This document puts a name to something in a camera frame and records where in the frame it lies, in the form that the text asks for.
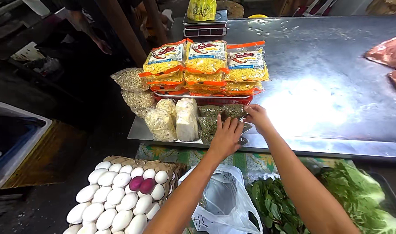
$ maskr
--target yellow bag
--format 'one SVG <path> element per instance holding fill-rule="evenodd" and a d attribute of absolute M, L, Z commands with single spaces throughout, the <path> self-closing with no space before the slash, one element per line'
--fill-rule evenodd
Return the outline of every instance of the yellow bag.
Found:
<path fill-rule="evenodd" d="M 216 0 L 190 0 L 187 17 L 194 21 L 214 20 L 216 11 Z"/>

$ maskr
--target white plastic bag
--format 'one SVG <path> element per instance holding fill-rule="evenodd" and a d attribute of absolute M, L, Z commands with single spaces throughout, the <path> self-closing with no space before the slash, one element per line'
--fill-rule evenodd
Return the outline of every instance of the white plastic bag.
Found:
<path fill-rule="evenodd" d="M 179 179 L 179 184 L 195 166 Z M 260 231 L 249 220 L 248 212 L 254 214 Z M 209 234 L 261 234 L 262 222 L 247 191 L 240 169 L 220 164 L 212 175 L 193 215 L 197 231 Z"/>

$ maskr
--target metal countertop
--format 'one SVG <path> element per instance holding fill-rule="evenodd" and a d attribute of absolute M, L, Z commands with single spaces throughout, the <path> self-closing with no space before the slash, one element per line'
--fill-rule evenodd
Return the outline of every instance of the metal countertop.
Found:
<path fill-rule="evenodd" d="M 229 20 L 229 44 L 265 40 L 271 81 L 252 104 L 267 109 L 274 126 L 299 154 L 312 156 L 396 157 L 396 90 L 393 69 L 363 54 L 396 36 L 396 15 Z M 182 19 L 172 25 L 183 38 Z M 214 40 L 197 38 L 197 41 Z M 246 151 L 268 152 L 252 128 L 243 135 Z M 129 139 L 152 141 L 136 117 Z M 207 147 L 197 142 L 155 144 Z"/>

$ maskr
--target cabbage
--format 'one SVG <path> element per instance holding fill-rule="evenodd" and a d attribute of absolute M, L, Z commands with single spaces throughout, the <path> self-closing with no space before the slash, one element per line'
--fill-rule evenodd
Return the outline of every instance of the cabbage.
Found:
<path fill-rule="evenodd" d="M 384 192 L 367 173 L 339 160 L 321 180 L 362 233 L 396 234 L 396 218 L 379 205 Z"/>

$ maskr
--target wrapped tofu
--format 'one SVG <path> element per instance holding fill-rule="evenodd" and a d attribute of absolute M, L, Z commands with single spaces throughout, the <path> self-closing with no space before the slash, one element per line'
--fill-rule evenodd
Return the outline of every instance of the wrapped tofu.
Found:
<path fill-rule="evenodd" d="M 199 138 L 196 101 L 183 98 L 175 106 L 176 135 L 181 141 L 194 141 Z"/>
<path fill-rule="evenodd" d="M 161 108 L 149 109 L 145 122 L 154 138 L 158 141 L 175 141 L 176 130 L 170 114 Z"/>

